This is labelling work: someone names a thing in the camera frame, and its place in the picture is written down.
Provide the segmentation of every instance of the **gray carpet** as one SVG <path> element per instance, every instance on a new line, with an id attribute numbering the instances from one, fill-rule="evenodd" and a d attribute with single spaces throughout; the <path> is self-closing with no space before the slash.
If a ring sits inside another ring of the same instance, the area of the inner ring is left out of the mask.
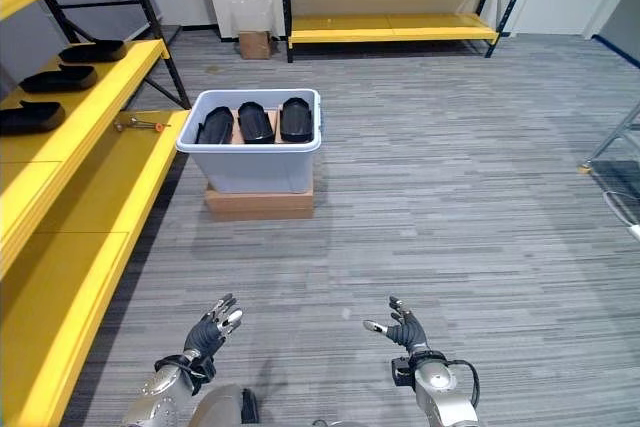
<path id="1" fill-rule="evenodd" d="M 487 426 L 640 425 L 640 244 L 575 168 L 637 102 L 640 70 L 579 37 L 505 39 L 490 60 L 459 45 L 287 64 L 182 33 L 173 52 L 193 99 L 321 93 L 316 215 L 213 223 L 196 165 L 174 166 L 63 425 L 118 425 L 153 362 L 228 291 L 246 316 L 214 382 L 253 388 L 265 421 L 425 425 L 390 377 L 401 350 L 361 327 L 388 320 L 394 293 L 433 348 L 476 365 Z M 136 106 L 168 102 L 145 88 Z"/>

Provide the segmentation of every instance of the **white cable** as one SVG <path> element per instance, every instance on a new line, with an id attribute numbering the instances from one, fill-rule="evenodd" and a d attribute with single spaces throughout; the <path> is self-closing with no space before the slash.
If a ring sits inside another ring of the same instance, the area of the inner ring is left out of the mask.
<path id="1" fill-rule="evenodd" d="M 623 224 L 625 224 L 627 227 L 634 227 L 638 225 L 637 223 L 634 223 L 633 221 L 629 220 L 627 216 L 620 210 L 620 208 L 614 204 L 611 198 L 612 195 L 619 195 L 620 197 L 626 197 L 628 199 L 636 200 L 638 202 L 640 202 L 640 198 L 634 197 L 632 195 L 625 194 L 622 192 L 615 192 L 613 190 L 607 190 L 602 193 L 602 197 L 604 198 L 604 201 L 607 204 L 607 206 L 613 211 L 615 216 L 618 217 L 618 219 L 620 219 L 620 221 Z"/>

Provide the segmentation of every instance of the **metal stand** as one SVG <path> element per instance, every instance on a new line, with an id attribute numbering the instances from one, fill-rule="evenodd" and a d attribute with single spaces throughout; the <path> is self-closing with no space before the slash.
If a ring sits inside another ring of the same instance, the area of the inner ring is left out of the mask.
<path id="1" fill-rule="evenodd" d="M 149 21 L 149 26 L 151 27 L 151 32 L 153 33 L 153 37 L 158 40 L 162 40 L 166 49 L 166 52 L 169 54 L 166 56 L 163 55 L 164 62 L 167 66 L 167 70 L 169 70 L 169 75 L 171 75 L 171 79 L 173 80 L 173 84 L 178 92 L 178 97 L 171 94 L 169 91 L 164 89 L 158 83 L 154 82 L 151 79 L 145 79 L 149 85 L 153 88 L 164 94 L 167 98 L 169 98 L 172 102 L 180 105 L 183 109 L 190 109 L 191 102 L 189 101 L 189 97 L 187 96 L 187 92 L 182 84 L 182 79 L 180 78 L 180 74 L 178 74 L 178 69 L 176 68 L 175 63 L 173 62 L 173 58 L 171 57 L 171 53 L 169 52 L 169 43 L 164 38 L 164 34 L 162 33 L 162 28 L 160 27 L 160 23 L 158 22 L 158 18 L 156 17 L 156 13 L 153 10 L 153 5 L 151 4 L 151 0 L 119 0 L 114 2 L 95 2 L 95 3 L 83 3 L 83 4 L 59 4 L 57 0 L 44 0 L 47 4 L 47 7 L 51 11 L 54 19 L 62 29 L 65 37 L 70 43 L 80 43 L 80 38 L 77 34 L 80 34 L 82 37 L 86 38 L 89 41 L 95 42 L 95 38 L 91 36 L 89 33 L 82 30 L 80 27 L 71 22 L 67 16 L 64 14 L 66 9 L 80 9 L 80 8 L 88 8 L 88 7 L 109 7 L 114 5 L 132 5 L 137 4 L 142 7 L 144 11 L 145 17 Z"/>
<path id="2" fill-rule="evenodd" d="M 633 137 L 630 132 L 638 131 L 640 132 L 640 123 L 635 123 L 637 117 L 640 116 L 640 102 L 631 109 L 629 115 L 627 115 L 622 122 L 618 124 L 618 126 L 613 129 L 613 132 L 609 134 L 609 136 L 593 151 L 593 153 L 585 159 L 585 161 L 578 166 L 578 170 L 583 174 L 590 174 L 593 172 L 592 162 L 600 157 L 605 150 L 613 143 L 616 139 L 624 139 L 626 140 L 634 150 L 637 150 L 640 153 L 640 140 Z"/>

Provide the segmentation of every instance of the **robotic arm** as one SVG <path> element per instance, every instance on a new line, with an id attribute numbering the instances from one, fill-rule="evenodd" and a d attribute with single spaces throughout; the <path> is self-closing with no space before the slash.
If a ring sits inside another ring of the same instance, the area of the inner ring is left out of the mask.
<path id="1" fill-rule="evenodd" d="M 156 374 L 125 415 L 123 427 L 177 427 L 178 412 L 216 374 L 213 356 L 240 326 L 242 311 L 231 294 L 218 300 L 193 326 L 182 354 L 156 362 Z"/>
<path id="2" fill-rule="evenodd" d="M 407 349 L 408 358 L 400 357 L 391 362 L 395 384 L 413 388 L 430 427 L 479 427 L 475 408 L 480 401 L 480 382 L 473 365 L 464 360 L 449 361 L 442 352 L 429 349 L 422 325 L 405 302 L 392 296 L 389 307 L 394 310 L 391 317 L 399 325 L 387 327 L 365 320 L 364 327 Z M 465 365 L 471 369 L 471 399 L 457 390 L 451 365 Z"/>

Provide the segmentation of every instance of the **black metal shelf frame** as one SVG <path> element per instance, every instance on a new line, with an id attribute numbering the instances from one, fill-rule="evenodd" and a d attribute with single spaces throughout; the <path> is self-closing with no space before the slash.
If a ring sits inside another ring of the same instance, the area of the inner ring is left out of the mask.
<path id="1" fill-rule="evenodd" d="M 158 22 L 158 18 L 156 17 L 156 13 L 153 5 L 151 4 L 151 0 L 118 0 L 112 2 L 90 2 L 82 4 L 60 4 L 57 0 L 44 0 L 44 2 L 47 4 L 47 7 L 53 15 L 53 18 L 56 20 L 58 26 L 62 30 L 62 33 L 70 43 L 80 43 L 81 40 L 79 35 L 90 42 L 95 42 L 96 38 L 80 28 L 74 22 L 69 20 L 69 18 L 64 13 L 65 10 L 92 7 L 112 7 L 118 5 L 140 5 L 145 17 L 147 18 L 147 21 L 149 22 L 149 27 L 151 29 L 153 37 L 157 40 L 162 40 L 164 42 L 165 48 L 167 49 L 167 52 L 169 52 L 168 58 L 165 58 L 163 60 L 165 65 L 167 66 L 169 75 L 171 75 L 171 79 L 173 80 L 173 84 L 175 85 L 178 96 L 176 97 L 174 94 L 159 85 L 157 82 L 150 79 L 148 76 L 145 77 L 144 81 L 154 89 L 164 94 L 172 102 L 178 104 L 183 109 L 191 108 L 191 102 L 189 101 L 189 97 L 187 96 L 184 84 L 182 83 L 182 79 L 180 78 L 180 74 L 178 73 L 178 69 L 176 68 L 176 64 L 173 61 L 173 57 L 171 56 L 171 53 L 169 51 L 169 43 L 162 33 L 162 28 L 160 27 L 160 22 Z"/>

